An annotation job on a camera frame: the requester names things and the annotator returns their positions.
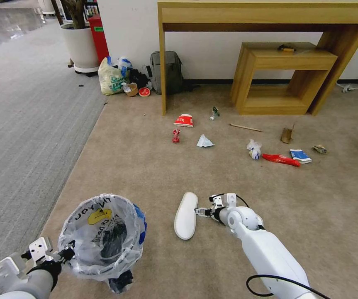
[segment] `potted plant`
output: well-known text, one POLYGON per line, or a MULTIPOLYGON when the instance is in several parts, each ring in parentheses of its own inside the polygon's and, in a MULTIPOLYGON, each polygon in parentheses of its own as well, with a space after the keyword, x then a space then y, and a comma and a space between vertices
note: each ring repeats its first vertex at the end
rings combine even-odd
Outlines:
POLYGON ((92 73, 99 68, 91 28, 85 23, 85 0, 61 0, 69 11, 72 23, 61 25, 68 52, 77 73, 92 73))

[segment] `beige carpet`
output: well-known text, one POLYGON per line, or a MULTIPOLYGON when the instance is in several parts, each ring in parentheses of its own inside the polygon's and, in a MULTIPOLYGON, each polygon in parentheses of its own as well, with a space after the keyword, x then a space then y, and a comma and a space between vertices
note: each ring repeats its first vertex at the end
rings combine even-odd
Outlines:
MULTIPOLYGON (((56 244, 63 221, 81 201, 120 194, 146 212, 149 224, 136 282, 120 298, 256 298, 245 286, 255 272, 225 227, 199 218, 188 241, 173 230, 186 191, 198 195, 199 206, 208 206, 213 193, 236 192, 304 267, 312 287, 332 298, 358 298, 358 91, 336 89, 313 117, 239 116, 229 90, 202 86, 175 95, 164 117, 159 96, 110 96, 42 234, 56 244), (214 105, 222 116, 212 122, 214 105), (180 143, 173 144, 172 123, 181 113, 192 114, 195 126, 181 129, 180 143), (286 145, 280 134, 294 121, 294 140, 286 145), (216 145, 196 147, 201 134, 216 145), (250 138, 270 154, 303 149, 313 162, 296 168, 253 161, 246 150, 250 138), (313 152, 317 144, 329 154, 313 152)), ((265 291, 259 282, 255 286, 265 291)), ((69 273, 60 276, 51 297, 118 298, 105 283, 69 273)))

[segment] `baseboard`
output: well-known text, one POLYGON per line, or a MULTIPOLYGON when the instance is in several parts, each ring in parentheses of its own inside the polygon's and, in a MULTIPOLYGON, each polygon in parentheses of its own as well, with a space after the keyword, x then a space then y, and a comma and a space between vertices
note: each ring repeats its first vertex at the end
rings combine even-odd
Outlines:
MULTIPOLYGON (((232 84, 232 79, 185 79, 189 84, 232 84)), ((288 84, 289 79, 253 79, 252 84, 288 84)), ((358 84, 358 79, 339 79, 339 84, 358 84)))

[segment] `black bag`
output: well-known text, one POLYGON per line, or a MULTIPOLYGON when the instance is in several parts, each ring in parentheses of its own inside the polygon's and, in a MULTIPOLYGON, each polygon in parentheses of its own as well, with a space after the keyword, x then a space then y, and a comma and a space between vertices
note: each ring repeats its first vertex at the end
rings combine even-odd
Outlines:
MULTIPOLYGON (((157 94, 161 94, 161 66, 159 51, 151 54, 150 57, 151 71, 153 77, 153 87, 157 94)), ((166 93, 179 93, 183 90, 182 62, 174 51, 165 52, 166 65, 166 93)))

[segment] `table leg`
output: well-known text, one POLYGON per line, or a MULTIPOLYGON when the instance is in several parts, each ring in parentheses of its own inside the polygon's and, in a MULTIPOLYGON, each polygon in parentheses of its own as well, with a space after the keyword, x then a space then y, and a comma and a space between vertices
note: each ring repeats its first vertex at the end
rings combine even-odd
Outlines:
POLYGON ((324 32, 317 47, 330 51, 337 55, 338 59, 309 107, 308 111, 312 115, 316 115, 320 111, 327 96, 356 52, 358 48, 358 24, 348 25, 341 30, 324 32))
POLYGON ((162 115, 166 113, 166 68, 165 68, 165 31, 162 25, 161 8, 158 8, 158 26, 159 26, 159 56, 161 65, 161 102, 162 115))

